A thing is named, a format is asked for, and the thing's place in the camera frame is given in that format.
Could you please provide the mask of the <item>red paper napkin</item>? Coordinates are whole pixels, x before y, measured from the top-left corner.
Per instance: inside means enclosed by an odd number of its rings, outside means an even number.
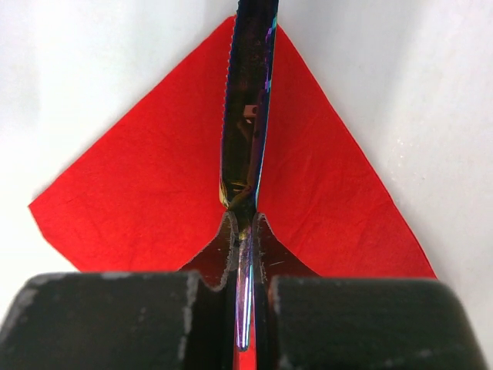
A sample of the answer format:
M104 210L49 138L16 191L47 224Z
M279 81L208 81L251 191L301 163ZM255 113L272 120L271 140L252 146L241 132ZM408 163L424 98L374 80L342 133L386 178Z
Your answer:
M30 204L43 237L76 273L176 272L216 236L229 212L220 199L220 159L235 18ZM280 26L257 214L323 278L434 280L389 193Z

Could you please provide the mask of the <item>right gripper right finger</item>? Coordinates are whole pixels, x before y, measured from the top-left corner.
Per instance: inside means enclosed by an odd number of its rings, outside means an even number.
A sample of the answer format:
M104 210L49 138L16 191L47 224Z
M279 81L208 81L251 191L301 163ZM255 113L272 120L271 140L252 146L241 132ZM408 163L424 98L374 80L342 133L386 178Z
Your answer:
M259 369L485 369L458 296L423 278L317 275L253 220Z

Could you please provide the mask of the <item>iridescent knife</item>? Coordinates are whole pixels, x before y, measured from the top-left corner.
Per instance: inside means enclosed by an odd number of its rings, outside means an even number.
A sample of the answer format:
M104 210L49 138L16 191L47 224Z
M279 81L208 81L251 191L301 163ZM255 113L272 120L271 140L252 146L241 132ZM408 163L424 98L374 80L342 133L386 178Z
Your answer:
M236 347L250 346L253 219L257 213L272 90L277 1L240 1L227 70L220 159L220 199L238 227Z

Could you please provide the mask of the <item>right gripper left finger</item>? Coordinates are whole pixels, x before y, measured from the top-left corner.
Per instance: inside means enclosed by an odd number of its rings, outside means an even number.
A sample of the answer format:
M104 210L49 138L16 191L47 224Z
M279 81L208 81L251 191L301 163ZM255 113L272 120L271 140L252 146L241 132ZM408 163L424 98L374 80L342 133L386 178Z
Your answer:
M176 272L40 274L1 328L3 369L236 369L238 226Z

